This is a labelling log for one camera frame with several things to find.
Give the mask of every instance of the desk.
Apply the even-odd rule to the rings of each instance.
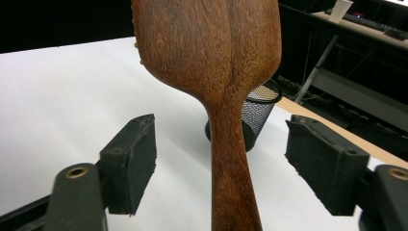
[[[404,7],[408,7],[408,2],[401,2],[399,0],[385,0],[385,1],[390,2],[390,3],[394,3],[394,4],[398,4],[398,5],[401,5],[401,6],[404,6]]]
[[[196,99],[153,78],[140,65],[134,41],[0,55],[0,215],[50,194],[60,170],[95,163],[127,121],[153,113],[156,171],[136,216],[108,215],[109,228],[210,230],[205,110]],[[291,113],[312,115],[283,99],[248,153],[264,230],[358,230],[358,209],[351,218],[331,217],[284,157],[285,119]],[[408,168],[371,144],[367,149],[376,155],[371,167],[390,161]]]
[[[408,52],[408,39],[400,41],[390,38],[382,32],[346,20],[341,20],[339,24],[335,24],[327,20],[329,15],[325,13],[312,13],[312,15],[297,13],[297,16],[308,18],[307,20],[310,20],[315,26],[323,25],[323,28],[330,28],[327,30],[333,33],[334,36],[306,79],[294,102],[300,103],[308,88],[313,85],[370,115],[393,124],[399,129],[408,131],[408,123],[406,122],[408,105],[321,68],[338,37],[356,39],[375,49],[386,50],[401,56]]]

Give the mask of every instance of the cable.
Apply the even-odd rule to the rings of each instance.
[[[300,86],[303,86],[306,82],[306,69],[307,69],[307,63],[309,62],[310,44],[312,43],[312,37],[313,37],[313,33],[311,33],[309,36],[309,43],[307,46],[307,53],[306,53],[306,61],[305,61],[304,69],[303,69],[303,79],[302,79],[302,84]],[[287,97],[290,99],[295,99],[299,94],[300,94],[300,89],[295,95],[287,96]]]
[[[357,54],[357,55],[363,55],[363,54],[361,54],[360,52],[354,51],[354,50],[352,50],[352,49],[350,49],[350,48],[347,48],[347,47],[345,47],[345,46],[342,46],[342,45],[339,45],[339,44],[337,44],[336,46],[338,46],[338,47],[340,47],[340,48],[342,48],[342,49],[344,49],[344,50],[346,50],[346,51],[349,51],[349,52],[351,52],[351,53],[354,53],[354,54]],[[377,59],[375,59],[375,58],[366,57],[366,59],[370,59],[370,60],[372,60],[372,61],[376,61],[376,62],[378,62],[378,63],[380,63],[380,64],[387,65],[387,66],[389,66],[389,67],[392,67],[392,68],[394,68],[394,69],[403,71],[403,72],[405,72],[405,73],[408,72],[407,69],[400,68],[400,67],[395,66],[395,65],[392,65],[392,64],[388,64],[388,63],[386,63],[386,62],[377,60]]]
[[[326,94],[326,92],[321,93],[319,95],[314,95],[314,96],[311,96],[311,97],[308,97],[308,98],[302,98],[302,101],[309,100],[309,99],[314,99],[314,98],[319,98],[319,97],[324,96],[325,94]]]
[[[371,49],[371,50],[363,57],[363,59],[361,59],[361,61],[360,61],[357,65],[355,65],[354,68],[353,68],[350,72],[348,72],[348,74],[345,76],[345,79],[348,79],[348,77],[350,77],[350,75],[354,72],[354,70],[357,69],[357,67],[369,56],[369,54],[371,54],[372,51],[373,51],[373,50]]]

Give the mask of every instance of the wooden paddle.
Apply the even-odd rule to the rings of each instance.
[[[212,141],[212,230],[262,230],[246,153],[246,96],[279,66],[276,0],[133,0],[137,47],[147,70],[197,98]]]

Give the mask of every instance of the spatula handle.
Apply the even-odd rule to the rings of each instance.
[[[209,112],[212,141],[212,230],[262,230],[246,160],[241,108]]]

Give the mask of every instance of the black object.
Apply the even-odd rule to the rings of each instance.
[[[0,217],[0,230],[107,230],[105,208],[133,215],[156,166],[154,130],[153,115],[132,119],[96,165],[61,171],[51,195]]]
[[[408,170],[366,168],[369,154],[317,120],[293,115],[289,163],[333,216],[352,216],[362,208],[362,231],[408,230]]]
[[[331,14],[332,9],[328,9],[328,10],[324,11],[324,13]],[[398,30],[397,28],[394,28],[392,26],[385,25],[385,24],[382,24],[382,23],[378,23],[376,21],[372,21],[372,20],[369,20],[369,19],[365,19],[363,17],[359,17],[359,16],[355,16],[355,15],[346,13],[344,15],[343,19],[346,20],[346,21],[354,22],[354,23],[362,25],[362,26],[370,27],[370,28],[372,28],[374,30],[377,30],[377,31],[380,31],[380,32],[385,32],[384,35],[392,37],[394,39],[405,40],[406,38],[408,38],[408,32],[404,32],[404,31]]]
[[[273,106],[282,99],[282,95],[279,85],[269,79],[246,97],[242,105],[242,133],[246,151],[254,147]],[[211,140],[209,122],[205,125],[205,134]]]
[[[384,32],[384,35],[389,36],[394,39],[398,40],[406,40],[407,39],[407,33],[403,31],[399,31],[397,29],[389,29]]]
[[[133,36],[126,0],[0,1],[0,53]]]
[[[110,190],[104,201],[111,214],[137,211],[156,167],[154,116],[132,119],[100,152],[97,163]]]
[[[79,164],[62,170],[55,179],[43,231],[106,230],[98,168]]]

